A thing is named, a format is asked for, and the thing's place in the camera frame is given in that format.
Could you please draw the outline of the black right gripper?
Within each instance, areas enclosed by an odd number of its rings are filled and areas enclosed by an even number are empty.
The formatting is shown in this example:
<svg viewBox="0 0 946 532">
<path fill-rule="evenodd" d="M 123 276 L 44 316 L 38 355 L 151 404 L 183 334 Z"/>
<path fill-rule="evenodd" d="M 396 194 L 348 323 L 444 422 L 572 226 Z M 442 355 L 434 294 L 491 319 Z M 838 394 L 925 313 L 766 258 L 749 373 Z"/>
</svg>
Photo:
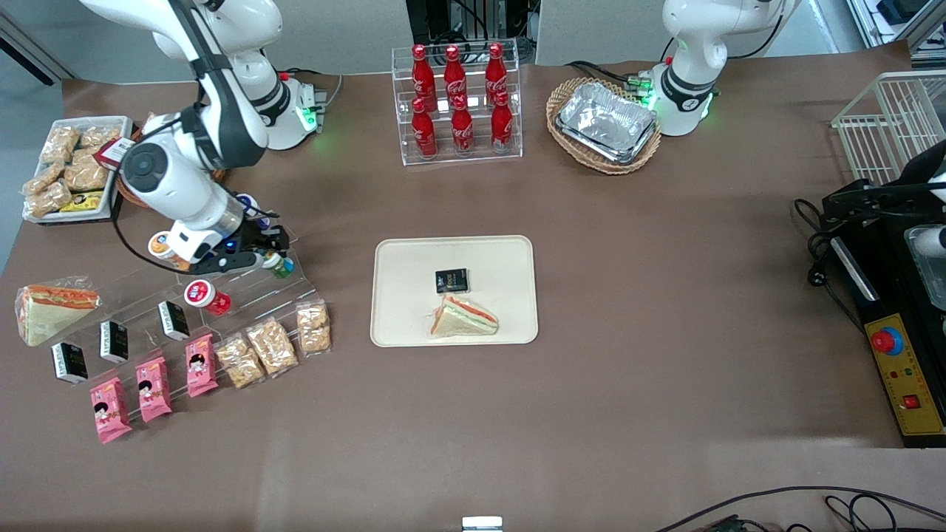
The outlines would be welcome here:
<svg viewBox="0 0 946 532">
<path fill-rule="evenodd" d="M 263 266 L 267 252 L 284 253 L 290 249 L 290 236 L 283 225 L 261 228 L 244 225 L 211 247 L 200 243 L 194 252 L 194 275 L 243 272 Z"/>
</svg>

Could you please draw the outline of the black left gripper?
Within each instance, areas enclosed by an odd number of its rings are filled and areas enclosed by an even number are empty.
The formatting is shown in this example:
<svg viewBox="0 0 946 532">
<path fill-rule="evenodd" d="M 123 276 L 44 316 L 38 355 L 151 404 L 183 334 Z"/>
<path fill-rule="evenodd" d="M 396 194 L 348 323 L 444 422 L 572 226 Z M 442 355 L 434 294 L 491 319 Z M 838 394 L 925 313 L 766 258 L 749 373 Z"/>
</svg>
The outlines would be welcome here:
<svg viewBox="0 0 946 532">
<path fill-rule="evenodd" d="M 844 225 L 879 216 L 937 216 L 937 183 L 874 186 L 855 180 L 822 199 L 824 225 Z"/>
</svg>

